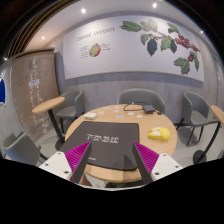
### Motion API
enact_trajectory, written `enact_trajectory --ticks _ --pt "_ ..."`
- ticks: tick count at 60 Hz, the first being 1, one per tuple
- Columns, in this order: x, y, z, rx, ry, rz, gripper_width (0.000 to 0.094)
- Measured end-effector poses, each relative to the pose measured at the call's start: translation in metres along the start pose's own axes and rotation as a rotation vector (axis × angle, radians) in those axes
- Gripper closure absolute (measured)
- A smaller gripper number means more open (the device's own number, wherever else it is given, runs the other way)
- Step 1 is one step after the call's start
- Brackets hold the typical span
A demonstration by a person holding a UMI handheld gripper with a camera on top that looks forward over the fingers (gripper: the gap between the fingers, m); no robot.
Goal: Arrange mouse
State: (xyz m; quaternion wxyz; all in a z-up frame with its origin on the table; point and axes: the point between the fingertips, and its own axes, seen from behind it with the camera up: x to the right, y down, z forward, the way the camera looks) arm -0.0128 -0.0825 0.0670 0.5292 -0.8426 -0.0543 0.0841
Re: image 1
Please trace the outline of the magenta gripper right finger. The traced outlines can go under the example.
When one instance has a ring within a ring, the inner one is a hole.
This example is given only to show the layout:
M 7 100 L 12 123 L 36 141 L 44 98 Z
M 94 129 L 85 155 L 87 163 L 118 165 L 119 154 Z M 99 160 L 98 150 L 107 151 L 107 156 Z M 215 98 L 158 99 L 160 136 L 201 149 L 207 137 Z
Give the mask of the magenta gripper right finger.
M 159 158 L 159 154 L 137 142 L 133 143 L 133 154 L 141 174 L 143 184 L 147 185 L 151 183 L 151 173 Z

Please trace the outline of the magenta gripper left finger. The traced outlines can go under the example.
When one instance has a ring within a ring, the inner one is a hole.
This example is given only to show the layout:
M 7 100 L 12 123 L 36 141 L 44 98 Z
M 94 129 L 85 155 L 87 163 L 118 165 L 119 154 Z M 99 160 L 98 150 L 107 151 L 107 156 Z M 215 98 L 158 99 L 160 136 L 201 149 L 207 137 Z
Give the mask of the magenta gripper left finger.
M 65 153 L 65 157 L 72 170 L 71 181 L 73 183 L 80 182 L 91 151 L 91 142 L 86 142 Z

